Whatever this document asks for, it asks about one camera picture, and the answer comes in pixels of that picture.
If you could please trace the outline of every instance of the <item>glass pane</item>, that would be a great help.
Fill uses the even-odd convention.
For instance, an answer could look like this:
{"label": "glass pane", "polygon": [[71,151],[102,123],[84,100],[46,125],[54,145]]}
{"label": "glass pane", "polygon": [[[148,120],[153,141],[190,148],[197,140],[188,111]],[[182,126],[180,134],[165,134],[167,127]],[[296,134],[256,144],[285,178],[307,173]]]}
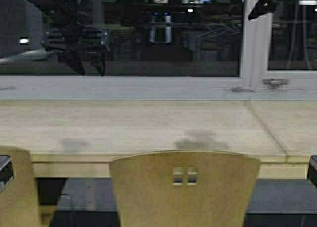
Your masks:
{"label": "glass pane", "polygon": [[281,2],[273,16],[269,70],[317,70],[316,6]]}
{"label": "glass pane", "polygon": [[242,0],[0,0],[0,75],[239,76]]}

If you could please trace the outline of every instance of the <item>window frame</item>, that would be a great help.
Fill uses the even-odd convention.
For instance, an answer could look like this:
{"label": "window frame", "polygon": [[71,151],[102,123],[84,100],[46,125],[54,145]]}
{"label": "window frame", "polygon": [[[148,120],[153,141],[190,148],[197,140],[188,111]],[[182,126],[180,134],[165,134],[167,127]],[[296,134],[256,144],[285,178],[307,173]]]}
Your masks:
{"label": "window frame", "polygon": [[250,88],[257,24],[248,21],[253,0],[246,0],[239,77],[0,76],[0,99],[213,99],[219,91]]}
{"label": "window frame", "polygon": [[281,87],[285,90],[317,90],[317,70],[268,70],[273,14],[263,15],[254,21],[257,22],[257,28],[252,87],[268,90],[269,87],[263,84],[263,79],[276,78],[288,79],[288,84]]}

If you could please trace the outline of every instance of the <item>stain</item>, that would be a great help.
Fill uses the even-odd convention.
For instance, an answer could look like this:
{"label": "stain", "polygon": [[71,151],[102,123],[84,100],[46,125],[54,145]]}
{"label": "stain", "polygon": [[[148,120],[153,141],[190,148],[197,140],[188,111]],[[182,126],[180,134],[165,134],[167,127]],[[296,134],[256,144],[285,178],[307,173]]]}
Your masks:
{"label": "stain", "polygon": [[65,138],[60,141],[62,148],[67,152],[81,152],[86,150],[90,143],[83,139]]}
{"label": "stain", "polygon": [[214,139],[215,133],[204,130],[191,130],[185,133],[188,138],[175,142],[180,150],[213,150],[227,151],[229,145]]}

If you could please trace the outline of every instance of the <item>window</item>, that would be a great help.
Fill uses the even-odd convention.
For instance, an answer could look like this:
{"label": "window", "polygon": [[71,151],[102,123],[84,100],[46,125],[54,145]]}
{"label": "window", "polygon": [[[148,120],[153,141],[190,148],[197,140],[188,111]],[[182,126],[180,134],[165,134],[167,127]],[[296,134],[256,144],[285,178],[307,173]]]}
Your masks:
{"label": "window", "polygon": [[273,16],[269,70],[317,70],[316,6],[282,2]]}

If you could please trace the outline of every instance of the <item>wooden chair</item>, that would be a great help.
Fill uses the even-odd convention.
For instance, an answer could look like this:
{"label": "wooden chair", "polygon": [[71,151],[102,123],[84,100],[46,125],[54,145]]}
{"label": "wooden chair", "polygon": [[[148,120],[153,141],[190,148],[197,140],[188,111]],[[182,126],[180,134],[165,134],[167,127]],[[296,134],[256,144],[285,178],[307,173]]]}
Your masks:
{"label": "wooden chair", "polygon": [[0,192],[0,227],[40,227],[38,194],[29,152],[0,146],[0,156],[9,156],[13,168],[13,180]]}
{"label": "wooden chair", "polygon": [[167,151],[110,163],[122,227],[241,227],[260,162],[240,154]]}

